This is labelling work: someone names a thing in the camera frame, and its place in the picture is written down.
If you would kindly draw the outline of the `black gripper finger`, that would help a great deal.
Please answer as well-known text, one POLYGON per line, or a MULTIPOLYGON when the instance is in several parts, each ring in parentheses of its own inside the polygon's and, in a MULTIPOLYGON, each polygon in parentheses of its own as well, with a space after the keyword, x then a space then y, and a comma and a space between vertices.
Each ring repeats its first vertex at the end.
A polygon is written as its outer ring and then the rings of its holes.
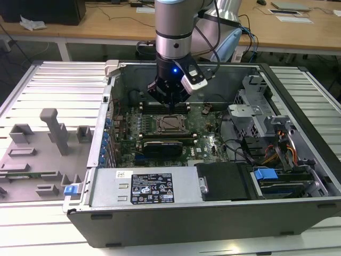
POLYGON ((177 90, 172 92, 172 114, 175 113, 175 108, 180 103, 186 102, 186 100, 190 97, 187 93, 186 89, 177 90))
POLYGON ((161 105, 167 107, 170 114, 173 113, 172 92, 169 90, 167 81, 156 78, 154 82, 147 86, 147 92, 161 105))

